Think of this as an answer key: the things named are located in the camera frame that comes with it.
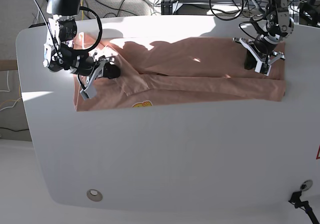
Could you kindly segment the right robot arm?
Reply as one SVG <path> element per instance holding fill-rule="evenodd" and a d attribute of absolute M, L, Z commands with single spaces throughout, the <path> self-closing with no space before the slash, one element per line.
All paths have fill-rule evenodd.
<path fill-rule="evenodd" d="M 79 93 L 82 98 L 84 100 L 94 98 L 97 94 L 94 88 L 96 79 L 115 79 L 121 75 L 114 56 L 98 56 L 96 52 L 90 55 L 102 39 L 101 19 L 93 10 L 82 6 L 81 0 L 48 0 L 46 11 L 52 17 L 47 22 L 44 67 L 51 72 L 67 70 L 75 74 L 81 86 Z M 88 11 L 96 17 L 99 33 L 93 45 L 75 49 L 74 39 L 78 32 L 75 15 L 79 11 Z"/>

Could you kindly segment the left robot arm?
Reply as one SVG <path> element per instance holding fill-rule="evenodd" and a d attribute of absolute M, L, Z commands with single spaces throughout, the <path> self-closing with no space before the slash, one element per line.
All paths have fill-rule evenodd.
<path fill-rule="evenodd" d="M 279 59 L 285 60 L 283 52 L 275 51 L 277 45 L 294 30 L 294 20 L 290 17 L 288 4 L 290 0 L 267 0 L 263 10 L 256 0 L 251 0 L 262 14 L 265 26 L 261 28 L 257 20 L 251 18 L 248 23 L 252 24 L 257 32 L 253 39 L 233 38 L 246 49 L 244 68 L 254 69 L 255 72 L 268 76 L 273 63 Z"/>

